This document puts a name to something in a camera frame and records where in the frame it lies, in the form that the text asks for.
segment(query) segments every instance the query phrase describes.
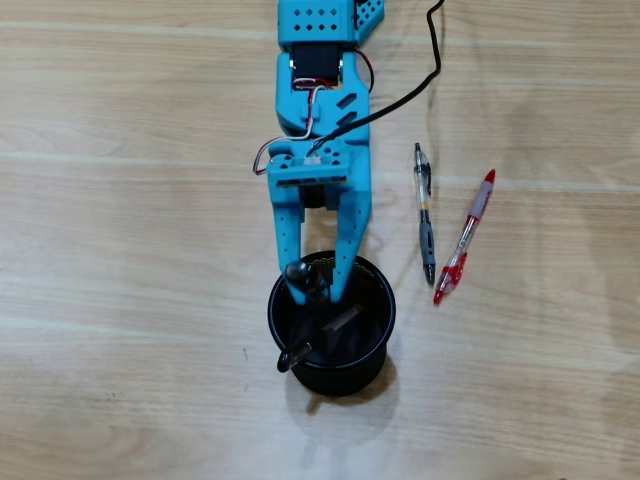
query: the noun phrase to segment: black cable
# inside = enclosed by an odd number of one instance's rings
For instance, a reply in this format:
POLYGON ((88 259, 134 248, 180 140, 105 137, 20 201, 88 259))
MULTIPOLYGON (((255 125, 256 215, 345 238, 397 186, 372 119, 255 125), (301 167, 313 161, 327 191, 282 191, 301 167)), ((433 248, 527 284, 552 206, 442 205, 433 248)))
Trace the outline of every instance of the black cable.
POLYGON ((433 56, 435 57, 435 60, 436 60, 436 69, 433 72, 431 72, 427 76, 427 78, 425 78, 422 81, 420 85, 418 85, 413 91, 409 92, 400 100, 392 103, 391 105, 383 108, 382 110, 372 113, 367 117, 361 118, 360 120, 356 120, 355 122, 351 122, 343 127, 337 128, 326 137, 320 138, 316 143, 314 143, 313 147, 311 147, 311 150, 309 150, 309 153, 307 154, 307 156, 313 153, 318 148, 320 148, 325 142, 328 142, 329 140, 334 140, 339 136, 350 132, 351 130, 355 130, 356 128, 360 128, 364 125, 374 122, 379 118, 382 118, 385 115, 393 112, 394 110, 397 110, 398 108, 402 107, 403 105, 405 105, 406 103, 410 102, 411 100, 416 98, 418 95, 420 95, 424 91, 424 89, 429 86, 429 84, 433 81, 433 79, 436 78, 438 75, 440 75, 440 71, 442 69, 442 61, 440 59, 440 50, 438 49, 438 36, 436 35, 436 28, 433 25, 433 18, 431 17, 434 14, 434 12, 436 12, 438 9, 440 9, 440 7, 442 7, 444 2, 445 0, 439 0, 439 2, 436 3, 433 7, 431 7, 431 9, 427 12, 427 23, 429 24, 429 33, 431 34, 431 43, 433 45, 433 56))

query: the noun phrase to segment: light wood surface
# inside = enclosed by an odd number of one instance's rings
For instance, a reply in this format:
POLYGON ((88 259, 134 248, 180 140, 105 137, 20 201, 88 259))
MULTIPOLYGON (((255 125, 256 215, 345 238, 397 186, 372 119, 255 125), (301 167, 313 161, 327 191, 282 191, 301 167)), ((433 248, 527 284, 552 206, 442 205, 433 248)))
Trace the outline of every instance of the light wood surface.
MULTIPOLYGON (((388 2, 374 109, 432 68, 430 6, 388 2)), ((276 12, 0 2, 0 478, 640 478, 640 2, 448 0, 435 88, 373 127, 361 254, 397 323, 383 375, 341 400, 279 374, 267 328, 250 166, 280 132, 276 12), (498 172, 439 310, 416 141, 441 263, 498 172)), ((333 225, 311 213, 305 251, 333 225)))

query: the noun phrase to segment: hole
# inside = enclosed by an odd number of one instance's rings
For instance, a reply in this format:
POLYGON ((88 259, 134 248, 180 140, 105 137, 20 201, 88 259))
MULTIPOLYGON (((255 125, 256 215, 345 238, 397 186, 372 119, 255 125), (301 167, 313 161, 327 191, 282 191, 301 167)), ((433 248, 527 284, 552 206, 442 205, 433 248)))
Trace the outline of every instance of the hole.
POLYGON ((342 127, 348 123, 351 123, 355 120, 355 118, 358 116, 358 114, 356 112, 349 112, 347 113, 344 117, 342 117, 340 120, 338 120, 336 122, 336 124, 339 127, 342 127))
POLYGON ((349 105, 351 105, 355 99, 356 99, 356 94, 355 93, 350 93, 349 95, 347 95, 346 97, 344 97, 342 100, 340 100, 337 103, 338 108, 340 110, 344 110, 349 105))

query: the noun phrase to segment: wire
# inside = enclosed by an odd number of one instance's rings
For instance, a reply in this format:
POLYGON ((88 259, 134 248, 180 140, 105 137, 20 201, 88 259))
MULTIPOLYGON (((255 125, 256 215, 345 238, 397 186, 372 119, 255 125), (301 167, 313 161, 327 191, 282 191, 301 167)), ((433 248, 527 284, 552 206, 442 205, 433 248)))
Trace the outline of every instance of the wire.
MULTIPOLYGON (((304 79, 304 80, 317 81, 317 79, 314 79, 314 78, 304 79)), ((269 140, 264 145, 262 145, 262 147, 260 147, 260 150, 258 150, 258 154, 256 155, 255 160, 253 161, 253 173, 255 173, 256 175, 264 175, 267 172, 266 168, 261 169, 259 167, 260 167, 260 159, 262 158, 262 155, 264 155, 264 152, 267 150, 267 148, 269 148, 269 145, 276 142, 280 142, 280 141, 286 141, 286 140, 298 141, 298 140, 309 139, 309 137, 311 136, 311 131, 313 129, 313 104, 316 101, 316 95, 318 94, 318 90, 328 90, 328 88, 324 85, 318 85, 314 87, 313 90, 309 91, 309 116, 307 117, 307 124, 306 124, 307 130, 305 134, 301 137, 276 137, 269 140)))
POLYGON ((373 84, 376 81, 376 77, 373 74, 373 65, 371 64, 371 60, 369 60, 369 57, 367 56, 367 54, 364 53, 362 50, 358 50, 357 48, 354 48, 352 49, 352 51, 360 55, 364 60, 364 63, 367 64, 367 68, 369 69, 369 78, 371 79, 371 83, 369 84, 369 93, 371 93, 371 91, 373 90, 373 84))
POLYGON ((316 83, 324 85, 328 90, 331 90, 331 84, 324 78, 296 78, 293 81, 293 86, 297 87, 299 90, 302 90, 305 88, 313 88, 315 87, 316 83), (311 83, 312 85, 301 85, 303 83, 311 83))
POLYGON ((422 81, 420 85, 418 85, 414 90, 409 92, 400 100, 392 103, 391 105, 383 108, 382 110, 372 113, 369 116, 366 116, 364 118, 361 118, 360 120, 351 122, 343 127, 337 128, 325 137, 319 138, 318 140, 315 141, 315 143, 313 144, 313 146, 311 147, 311 150, 309 150, 309 153, 307 155, 310 155, 311 153, 313 153, 315 150, 320 148, 324 143, 328 142, 329 140, 333 140, 335 138, 338 138, 341 135, 344 135, 345 133, 355 130, 356 128, 360 128, 364 125, 374 122, 379 118, 382 118, 385 115, 393 112, 394 110, 397 110, 398 108, 402 107, 403 105, 405 105, 406 103, 410 102, 415 97, 420 95, 429 86, 429 84, 433 81, 433 79, 436 78, 438 75, 440 75, 440 71, 442 70, 442 60, 440 59, 440 50, 438 49, 438 36, 436 34, 435 26, 433 25, 433 18, 431 17, 434 12, 436 12, 437 10, 440 9, 440 7, 442 7, 444 2, 445 0, 439 0, 439 2, 436 3, 433 7, 431 7, 431 9, 427 12, 427 24, 429 25, 429 33, 431 34, 431 43, 433 45, 433 56, 435 57, 435 61, 436 61, 435 70, 431 72, 427 76, 427 78, 425 78, 422 81))

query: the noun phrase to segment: red pen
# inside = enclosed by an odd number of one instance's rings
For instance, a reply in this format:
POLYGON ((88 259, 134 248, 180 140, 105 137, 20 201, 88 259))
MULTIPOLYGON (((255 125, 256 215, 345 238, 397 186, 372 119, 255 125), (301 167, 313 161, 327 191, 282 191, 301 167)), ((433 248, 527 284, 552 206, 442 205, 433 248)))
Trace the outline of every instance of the red pen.
POLYGON ((435 305, 440 305, 442 298, 451 293, 458 286, 458 282, 460 282, 464 262, 467 260, 467 249, 473 238, 473 233, 480 223, 484 209, 487 208, 487 202, 493 191, 495 179, 496 171, 491 170, 480 186, 480 191, 476 196, 476 200, 473 202, 471 212, 469 212, 469 216, 467 217, 467 223, 464 226, 456 250, 453 252, 447 266, 442 269, 440 280, 438 280, 438 284, 436 285, 436 294, 433 297, 433 303, 435 305))

